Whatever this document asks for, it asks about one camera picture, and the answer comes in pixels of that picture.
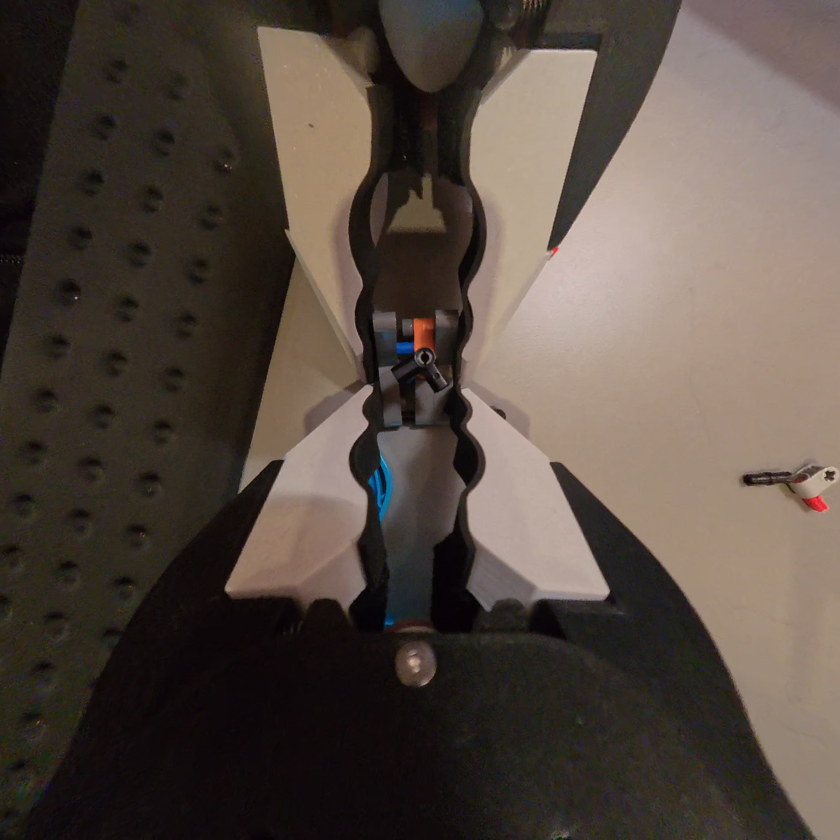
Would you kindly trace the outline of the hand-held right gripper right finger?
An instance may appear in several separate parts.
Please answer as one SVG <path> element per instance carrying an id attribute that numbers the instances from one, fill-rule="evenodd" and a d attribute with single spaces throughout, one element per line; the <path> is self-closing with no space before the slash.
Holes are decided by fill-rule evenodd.
<path id="1" fill-rule="evenodd" d="M 451 399 L 465 484 L 451 532 L 451 595 L 603 602 L 610 587 L 549 458 L 473 392 Z"/>

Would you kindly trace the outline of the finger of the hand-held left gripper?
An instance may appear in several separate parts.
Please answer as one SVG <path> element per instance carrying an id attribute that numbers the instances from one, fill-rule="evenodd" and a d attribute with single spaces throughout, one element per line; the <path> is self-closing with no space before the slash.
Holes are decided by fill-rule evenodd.
<path id="1" fill-rule="evenodd" d="M 362 279 L 350 210 L 371 166 L 368 99 L 380 50 L 371 29 L 343 38 L 258 27 L 287 237 L 344 352 L 364 378 L 354 308 Z"/>
<path id="2" fill-rule="evenodd" d="M 468 288 L 473 329 L 461 381 L 474 378 L 549 261 L 549 244 L 597 54 L 518 49 L 479 97 L 469 175 L 486 245 Z"/>

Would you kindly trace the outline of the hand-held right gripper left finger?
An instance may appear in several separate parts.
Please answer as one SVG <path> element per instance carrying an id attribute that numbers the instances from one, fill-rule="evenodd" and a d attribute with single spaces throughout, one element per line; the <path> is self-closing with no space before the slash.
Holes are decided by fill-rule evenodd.
<path id="1" fill-rule="evenodd" d="M 360 540 L 368 491 L 351 470 L 351 449 L 369 423 L 364 402 L 351 399 L 289 450 L 229 575 L 233 599 L 289 597 L 300 606 L 333 599 L 349 606 L 367 585 Z"/>

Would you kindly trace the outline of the grey orange brick assembly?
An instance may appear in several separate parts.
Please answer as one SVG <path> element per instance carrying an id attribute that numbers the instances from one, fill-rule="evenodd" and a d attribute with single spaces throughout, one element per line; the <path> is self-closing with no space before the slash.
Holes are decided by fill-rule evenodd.
<path id="1" fill-rule="evenodd" d="M 437 310 L 433 317 L 398 318 L 397 365 L 392 371 L 402 396 L 402 426 L 444 426 L 453 381 L 459 312 Z"/>

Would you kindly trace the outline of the light blue brick separator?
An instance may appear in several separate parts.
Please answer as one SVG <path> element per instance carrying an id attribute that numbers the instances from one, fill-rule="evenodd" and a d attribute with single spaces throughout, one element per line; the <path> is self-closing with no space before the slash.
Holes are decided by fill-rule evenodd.
<path id="1" fill-rule="evenodd" d="M 380 457 L 379 465 L 371 473 L 369 478 L 371 495 L 376 509 L 375 525 L 373 526 L 372 537 L 373 548 L 371 549 L 380 558 L 380 570 L 374 573 L 373 582 L 366 585 L 366 589 L 360 596 L 362 604 L 363 624 L 370 632 L 387 632 L 391 634 L 431 634 L 434 631 L 434 624 L 429 617 L 419 615 L 407 615 L 399 620 L 387 612 L 389 597 L 390 567 L 387 559 L 387 546 L 385 535 L 382 530 L 382 522 L 390 507 L 393 490 L 393 479 L 389 466 L 383 456 Z"/>

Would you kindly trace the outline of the black dimpled mat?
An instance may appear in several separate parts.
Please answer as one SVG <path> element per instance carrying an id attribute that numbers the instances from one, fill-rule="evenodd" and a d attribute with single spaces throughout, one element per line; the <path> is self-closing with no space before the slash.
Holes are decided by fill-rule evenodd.
<path id="1" fill-rule="evenodd" d="M 2 366 L 2 838 L 236 492 L 293 257 L 259 2 L 80 2 Z"/>

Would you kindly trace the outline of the white connector with red axle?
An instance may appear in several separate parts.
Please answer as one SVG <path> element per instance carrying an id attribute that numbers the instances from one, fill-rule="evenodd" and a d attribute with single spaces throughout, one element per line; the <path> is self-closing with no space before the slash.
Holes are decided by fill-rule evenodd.
<path id="1" fill-rule="evenodd" d="M 834 466 L 806 465 L 785 485 L 803 505 L 813 512 L 829 510 L 825 494 L 839 481 L 839 468 Z"/>

